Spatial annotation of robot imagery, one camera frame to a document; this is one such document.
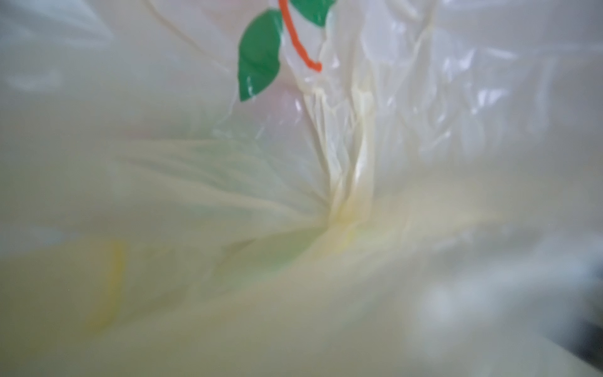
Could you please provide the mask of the yellow plastic bag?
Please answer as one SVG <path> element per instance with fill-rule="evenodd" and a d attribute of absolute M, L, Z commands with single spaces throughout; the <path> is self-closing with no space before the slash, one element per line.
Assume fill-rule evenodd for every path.
<path fill-rule="evenodd" d="M 4 1 L 4 376 L 600 376 L 600 1 Z"/>

